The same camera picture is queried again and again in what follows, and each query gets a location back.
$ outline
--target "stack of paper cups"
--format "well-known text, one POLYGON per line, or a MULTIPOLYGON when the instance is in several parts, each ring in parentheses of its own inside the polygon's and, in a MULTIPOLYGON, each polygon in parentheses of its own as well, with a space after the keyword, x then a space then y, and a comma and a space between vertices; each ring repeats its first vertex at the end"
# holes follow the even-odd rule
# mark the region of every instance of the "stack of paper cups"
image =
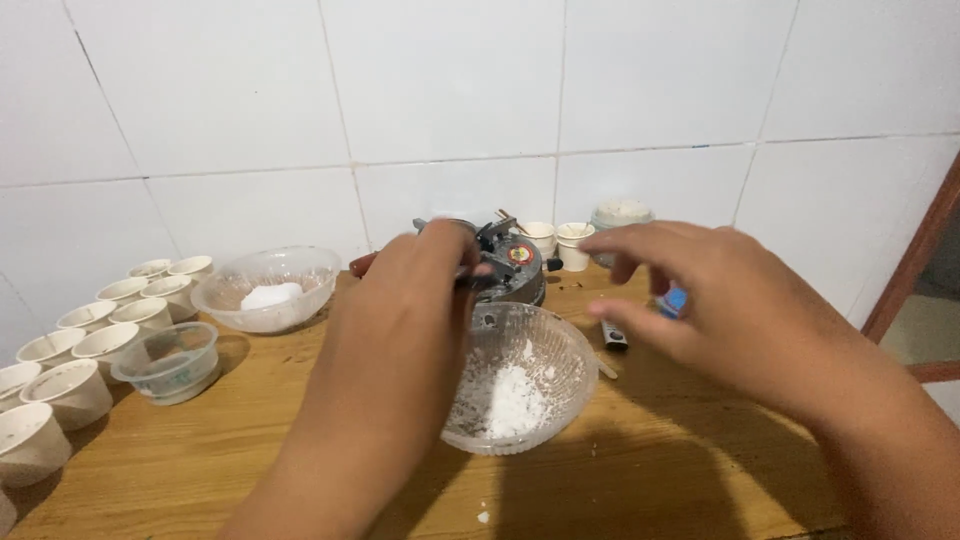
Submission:
POLYGON ((557 228, 557 246, 564 270, 582 272, 587 269, 590 256, 578 250, 577 246, 595 231, 590 223, 564 223, 557 228))
POLYGON ((531 221, 521 225, 526 233, 520 232, 520 235, 528 238, 533 245, 537 246, 540 251, 540 259, 543 261, 542 269, 546 270, 546 260, 552 258, 557 251, 557 236, 554 234, 553 225, 542 221, 531 221))

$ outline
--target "red label sticker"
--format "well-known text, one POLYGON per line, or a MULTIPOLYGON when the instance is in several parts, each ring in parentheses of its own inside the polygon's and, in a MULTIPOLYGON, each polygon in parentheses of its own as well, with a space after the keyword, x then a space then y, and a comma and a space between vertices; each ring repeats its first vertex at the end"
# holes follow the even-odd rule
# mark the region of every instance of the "red label sticker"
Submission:
POLYGON ((517 264, 529 264, 534 259, 534 250, 526 244, 510 246, 507 258, 517 264))

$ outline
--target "clear plastic bowl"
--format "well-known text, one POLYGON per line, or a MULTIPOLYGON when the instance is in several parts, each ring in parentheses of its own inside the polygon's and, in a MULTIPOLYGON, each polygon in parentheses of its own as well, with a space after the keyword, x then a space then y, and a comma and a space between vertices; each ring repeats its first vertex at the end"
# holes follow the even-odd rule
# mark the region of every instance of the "clear plastic bowl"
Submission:
MULTIPOLYGON (((504 438, 478 434, 472 422, 455 425, 451 415, 441 433, 444 442, 474 454, 519 454, 559 433, 584 410, 596 388, 597 358, 573 325, 540 307, 494 302, 477 305, 471 326, 473 343, 467 369, 519 365, 549 408, 536 428, 504 438), (526 356, 528 340, 532 354, 526 356)), ((458 392, 456 401, 462 399, 458 392)))
POLYGON ((133 385, 155 405, 185 402, 220 375, 217 328, 207 323, 182 323, 137 340, 120 361, 110 366, 117 380, 133 385))
POLYGON ((290 329, 326 304, 340 273, 336 253, 312 246, 291 246, 241 257, 204 279, 190 295, 193 305, 224 326, 251 333, 290 329), (240 302, 258 285, 297 282, 303 295, 257 309, 240 302))

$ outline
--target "white paper cup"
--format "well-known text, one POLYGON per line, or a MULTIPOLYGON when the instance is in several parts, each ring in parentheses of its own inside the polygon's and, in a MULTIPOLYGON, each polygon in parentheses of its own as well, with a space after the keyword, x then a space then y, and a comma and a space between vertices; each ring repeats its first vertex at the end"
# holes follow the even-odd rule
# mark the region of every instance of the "white paper cup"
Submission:
POLYGON ((520 225, 526 231, 526 233, 521 232, 520 235, 530 240, 540 251, 540 259, 543 261, 542 269, 546 270, 546 260, 552 258, 557 252, 556 230, 553 225, 542 221, 531 221, 520 225))
POLYGON ((212 273, 213 257, 206 255, 185 258, 171 264, 170 268, 167 269, 167 274, 171 276, 189 276, 194 282, 200 282, 212 273))
POLYGON ((596 233, 596 229, 590 223, 564 223, 557 228, 557 240, 567 245, 577 245, 593 233, 596 233))
POLYGON ((22 362, 0 369, 0 411, 23 405, 20 390, 41 373, 43 364, 36 362, 22 362))
POLYGON ((0 491, 0 538, 6 538, 16 525, 16 506, 7 494, 0 491))
POLYGON ((190 302, 190 292, 196 284, 189 276, 170 276, 150 283, 140 291, 140 296, 166 300, 170 318, 178 323, 197 313, 197 309, 190 302))
POLYGON ((125 306, 134 300, 140 299, 140 291, 150 284, 146 278, 126 278, 111 283, 97 293, 97 300, 112 300, 118 306, 125 306))
POLYGON ((117 309, 117 303, 112 300, 102 300, 77 307, 57 321, 57 328, 79 328, 94 332, 110 326, 109 317, 117 309))
POLYGON ((170 268, 169 258, 155 258, 142 264, 137 264, 127 271, 128 278, 146 278, 150 282, 155 282, 168 276, 167 269, 170 268))
POLYGON ((590 256, 577 249, 576 245, 558 241, 557 248, 560 250, 560 259, 564 262, 564 270, 570 272, 583 272, 587 270, 590 256))
MULTIPOLYGON (((70 353, 76 358, 97 360, 97 367, 104 382, 119 384, 120 381, 110 374, 110 364, 120 361, 139 334, 140 327, 136 323, 120 323, 88 335, 75 345, 70 353)), ((134 343, 133 346, 143 347, 143 343, 134 343)))
POLYGON ((37 483, 70 459, 70 442, 48 404, 26 404, 0 414, 0 482, 37 483))
POLYGON ((52 406, 64 431, 89 426, 113 407, 97 361, 91 358, 67 362, 37 377, 20 391, 20 400, 52 406))
POLYGON ((73 359, 70 349, 86 336, 79 328, 58 330, 27 343, 16 352, 18 362, 36 362, 44 369, 56 367, 73 359))
POLYGON ((110 315, 113 324, 136 323, 141 330, 155 331, 174 326, 167 309, 167 301, 162 298, 142 298, 123 306, 110 315))

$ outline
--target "wooden stick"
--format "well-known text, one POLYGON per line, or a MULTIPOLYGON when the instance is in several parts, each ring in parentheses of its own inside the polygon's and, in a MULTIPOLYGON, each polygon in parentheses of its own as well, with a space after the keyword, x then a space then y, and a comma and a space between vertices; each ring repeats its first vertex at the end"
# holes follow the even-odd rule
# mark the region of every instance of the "wooden stick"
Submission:
MULTIPOLYGON (((512 215, 510 215, 509 213, 507 213, 507 210, 505 210, 505 209, 498 209, 497 211, 503 214, 503 218, 504 218, 504 219, 510 219, 511 217, 513 217, 512 215)), ((518 221, 516 222, 516 228, 517 228, 521 233, 524 233, 524 234, 526 234, 527 236, 530 235, 530 233, 527 233, 527 230, 524 229, 523 226, 520 225, 520 222, 518 222, 518 221)))
POLYGON ((619 377, 616 372, 609 365, 605 364, 603 360, 597 358, 597 367, 600 368, 600 373, 606 375, 611 379, 616 379, 619 377))

